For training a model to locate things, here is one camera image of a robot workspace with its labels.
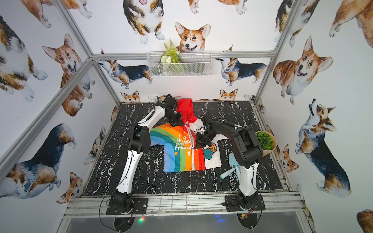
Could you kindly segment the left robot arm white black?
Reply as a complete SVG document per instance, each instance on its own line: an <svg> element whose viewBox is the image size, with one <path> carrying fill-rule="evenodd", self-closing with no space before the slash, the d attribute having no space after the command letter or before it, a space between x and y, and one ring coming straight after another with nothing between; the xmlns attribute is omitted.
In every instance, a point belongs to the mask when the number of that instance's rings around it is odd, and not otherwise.
<svg viewBox="0 0 373 233"><path fill-rule="evenodd" d="M135 210L135 203L132 199L133 180L142 155L150 149L150 131L163 118L167 119L172 126L181 124L182 114L176 111L177 106L177 100L168 94L163 101L156 102L142 120L129 125L126 134L128 138L127 161L119 184L111 195L107 215L128 214Z"/></svg>

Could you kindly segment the rainbow kids hooded jacket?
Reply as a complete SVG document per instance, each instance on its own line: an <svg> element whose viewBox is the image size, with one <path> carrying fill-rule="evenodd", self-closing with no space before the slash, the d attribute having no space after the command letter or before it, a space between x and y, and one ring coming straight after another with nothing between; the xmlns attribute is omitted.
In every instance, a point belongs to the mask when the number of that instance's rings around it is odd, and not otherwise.
<svg viewBox="0 0 373 233"><path fill-rule="evenodd" d="M183 126L169 123L151 129L151 145L164 146L165 173L208 170L221 167L218 142L227 137L216 135L211 145L195 148L196 134L203 132L203 122L194 114L191 99L180 99L177 111L182 115Z"/></svg>

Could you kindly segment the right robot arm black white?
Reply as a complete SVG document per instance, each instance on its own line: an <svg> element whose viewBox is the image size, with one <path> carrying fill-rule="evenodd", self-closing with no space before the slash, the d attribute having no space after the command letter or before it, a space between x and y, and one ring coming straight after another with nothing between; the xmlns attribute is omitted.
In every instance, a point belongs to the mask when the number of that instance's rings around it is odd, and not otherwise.
<svg viewBox="0 0 373 233"><path fill-rule="evenodd" d="M209 114L203 115L201 120L204 131L196 134L196 148L210 146L216 135L223 135L231 141L235 160L241 167L238 194L226 196L222 205L228 212L264 210L262 196L256 188L257 168L263 149L252 127L239 126Z"/></svg>

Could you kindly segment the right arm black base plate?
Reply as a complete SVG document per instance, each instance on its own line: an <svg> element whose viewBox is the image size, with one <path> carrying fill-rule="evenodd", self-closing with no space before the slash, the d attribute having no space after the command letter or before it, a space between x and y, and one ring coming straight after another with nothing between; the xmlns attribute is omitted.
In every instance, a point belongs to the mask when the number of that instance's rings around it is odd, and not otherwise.
<svg viewBox="0 0 373 233"><path fill-rule="evenodd" d="M262 196L257 193L248 197L242 196L241 194L227 195L225 196L224 203L222 203L222 205L226 208L227 212L266 210Z"/></svg>

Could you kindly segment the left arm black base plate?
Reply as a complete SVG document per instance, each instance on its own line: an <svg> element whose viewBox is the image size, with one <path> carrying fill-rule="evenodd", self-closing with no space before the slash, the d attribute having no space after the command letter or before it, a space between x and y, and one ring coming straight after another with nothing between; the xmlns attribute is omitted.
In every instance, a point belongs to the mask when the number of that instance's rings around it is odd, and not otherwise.
<svg viewBox="0 0 373 233"><path fill-rule="evenodd" d="M147 211L147 206L147 198L134 198L126 200L124 203L116 203L113 199L110 199L107 205L106 215L143 215Z"/></svg>

